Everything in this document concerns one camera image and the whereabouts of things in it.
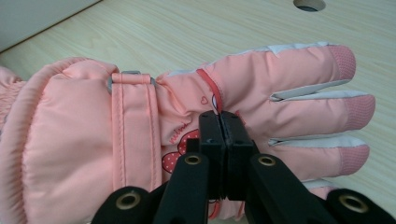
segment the table surface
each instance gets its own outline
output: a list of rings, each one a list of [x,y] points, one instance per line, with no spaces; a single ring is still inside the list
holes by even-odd
[[[85,56],[156,77],[259,46],[319,40],[347,45],[358,69],[342,89],[370,92],[376,111],[353,133],[371,146],[369,160],[356,174],[332,181],[396,217],[396,1],[325,3],[323,10],[307,12],[292,0],[104,0],[2,52],[0,64],[28,79],[47,63]]]

